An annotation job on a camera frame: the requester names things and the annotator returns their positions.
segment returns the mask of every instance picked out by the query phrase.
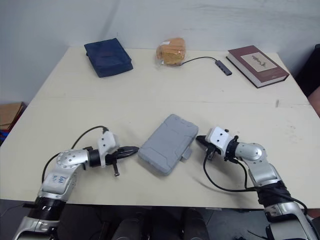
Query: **white wall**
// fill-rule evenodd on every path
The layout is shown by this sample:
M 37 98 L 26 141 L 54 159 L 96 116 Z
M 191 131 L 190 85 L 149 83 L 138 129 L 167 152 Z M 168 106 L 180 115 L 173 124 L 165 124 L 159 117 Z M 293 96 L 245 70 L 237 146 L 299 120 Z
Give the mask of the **white wall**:
M 29 102 L 68 46 L 117 37 L 190 50 L 256 45 L 293 75 L 320 43 L 319 0 L 0 0 L 0 102 Z

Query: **bread in plastic bag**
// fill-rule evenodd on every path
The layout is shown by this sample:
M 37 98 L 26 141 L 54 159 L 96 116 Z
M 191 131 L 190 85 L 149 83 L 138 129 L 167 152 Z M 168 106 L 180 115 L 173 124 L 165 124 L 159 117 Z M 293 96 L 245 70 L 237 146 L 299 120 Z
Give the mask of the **bread in plastic bag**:
M 163 41 L 156 49 L 156 57 L 161 64 L 180 65 L 185 59 L 186 44 L 181 37 Z

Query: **book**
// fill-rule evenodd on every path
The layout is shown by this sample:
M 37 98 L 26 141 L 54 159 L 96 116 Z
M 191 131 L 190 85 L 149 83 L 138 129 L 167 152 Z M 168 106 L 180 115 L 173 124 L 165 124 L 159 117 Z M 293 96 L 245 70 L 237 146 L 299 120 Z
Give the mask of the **book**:
M 10 132 L 25 108 L 23 102 L 0 105 L 0 131 Z
M 229 50 L 227 59 L 256 87 L 286 80 L 289 73 L 255 46 Z

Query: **dark red book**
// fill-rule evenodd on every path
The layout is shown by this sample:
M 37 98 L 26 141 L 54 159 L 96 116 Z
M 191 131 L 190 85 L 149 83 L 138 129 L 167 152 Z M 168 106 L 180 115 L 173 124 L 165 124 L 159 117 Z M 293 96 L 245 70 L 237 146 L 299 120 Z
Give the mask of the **dark red book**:
M 253 45 L 229 50 L 227 59 L 256 88 L 284 81 L 289 76 L 289 73 Z

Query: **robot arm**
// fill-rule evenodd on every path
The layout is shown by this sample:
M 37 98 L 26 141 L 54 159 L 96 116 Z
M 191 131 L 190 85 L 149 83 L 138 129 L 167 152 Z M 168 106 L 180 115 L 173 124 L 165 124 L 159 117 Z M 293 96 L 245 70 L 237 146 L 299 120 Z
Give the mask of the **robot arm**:
M 110 131 L 105 131 L 97 143 L 98 149 L 69 149 L 57 156 L 54 169 L 43 181 L 13 240 L 58 239 L 60 215 L 76 185 L 78 174 L 88 167 L 113 165 L 114 175 L 118 176 L 117 159 L 138 151 L 133 146 L 118 149 L 117 137 Z
M 309 216 L 304 215 L 293 201 L 277 170 L 267 161 L 263 146 L 238 142 L 238 136 L 231 137 L 227 130 L 220 127 L 210 129 L 205 141 L 212 144 L 225 160 L 237 158 L 248 166 L 258 201 L 264 206 L 265 215 L 271 222 L 266 228 L 269 239 L 318 239 L 309 223 Z

